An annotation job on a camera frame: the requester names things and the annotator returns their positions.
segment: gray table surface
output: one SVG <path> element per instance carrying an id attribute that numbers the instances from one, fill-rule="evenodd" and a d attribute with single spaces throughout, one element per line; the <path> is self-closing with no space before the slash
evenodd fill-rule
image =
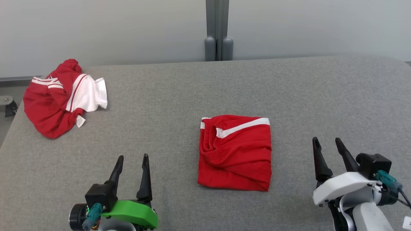
<path id="1" fill-rule="evenodd" d="M 86 67 L 106 80 L 109 106 L 56 140 L 21 105 L 0 150 L 0 230 L 69 230 L 68 214 L 124 155 L 118 197 L 133 199 L 150 156 L 159 230 L 332 230 L 312 201 L 313 136 L 334 174 L 345 172 L 340 137 L 355 156 L 381 153 L 411 197 L 411 67 L 381 56 Z M 201 117 L 268 117 L 269 192 L 196 183 Z M 395 230 L 411 212 L 382 207 Z"/>

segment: white care label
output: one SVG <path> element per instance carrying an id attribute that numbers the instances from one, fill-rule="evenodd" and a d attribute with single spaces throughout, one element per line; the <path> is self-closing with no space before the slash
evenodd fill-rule
<path id="1" fill-rule="evenodd" d="M 411 230 L 411 217 L 405 217 L 402 228 L 406 230 Z"/>
<path id="2" fill-rule="evenodd" d="M 80 115 L 77 116 L 76 118 L 76 124 L 78 127 L 81 127 L 84 123 L 85 119 L 83 117 L 81 117 Z"/>

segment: black cable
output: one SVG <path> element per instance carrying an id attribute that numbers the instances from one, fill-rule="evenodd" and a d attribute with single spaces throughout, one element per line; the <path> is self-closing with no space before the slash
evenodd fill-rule
<path id="1" fill-rule="evenodd" d="M 405 195 L 404 191 L 402 190 L 402 188 L 399 188 L 398 191 L 401 193 L 402 197 L 404 197 L 405 201 L 407 202 L 408 206 L 411 208 L 411 202 L 410 200 L 407 198 L 407 196 Z"/>
<path id="2" fill-rule="evenodd" d="M 395 196 L 391 196 L 391 195 L 388 194 L 387 192 L 384 192 L 384 191 L 378 191 L 378 192 L 381 193 L 381 194 L 384 194 L 384 195 L 386 195 L 386 196 L 388 196 L 388 197 L 390 197 L 390 198 L 392 198 L 392 199 L 394 199 L 394 200 L 397 200 L 397 201 L 401 202 L 403 205 L 411 208 L 411 206 L 409 206 L 405 201 L 403 201 L 403 200 L 401 200 L 401 199 L 398 199 L 398 198 L 395 197 Z"/>

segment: white partition panel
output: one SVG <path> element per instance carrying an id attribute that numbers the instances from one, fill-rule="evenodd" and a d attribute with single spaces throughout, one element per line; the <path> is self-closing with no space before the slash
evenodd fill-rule
<path id="1" fill-rule="evenodd" d="M 68 58 L 204 61 L 205 11 L 204 0 L 2 0 L 0 78 L 48 74 Z"/>
<path id="2" fill-rule="evenodd" d="M 371 53 L 411 61 L 409 0 L 232 0 L 233 59 Z"/>

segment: red fabric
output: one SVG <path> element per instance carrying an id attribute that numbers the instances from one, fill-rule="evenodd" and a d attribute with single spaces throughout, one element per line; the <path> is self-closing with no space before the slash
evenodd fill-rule
<path id="1" fill-rule="evenodd" d="M 197 182 L 201 185 L 268 191 L 271 179 L 271 132 L 269 125 L 255 125 L 225 138 L 217 128 L 227 130 L 259 117 L 220 115 L 203 119 L 200 129 L 200 160 Z"/>
<path id="2" fill-rule="evenodd" d="M 76 123 L 77 115 L 84 113 L 81 108 L 72 113 L 66 111 L 73 82 L 80 74 L 79 63 L 69 59 L 60 64 L 46 79 L 34 78 L 26 89 L 23 96 L 24 112 L 37 131 L 45 137 L 55 139 L 63 135 Z"/>

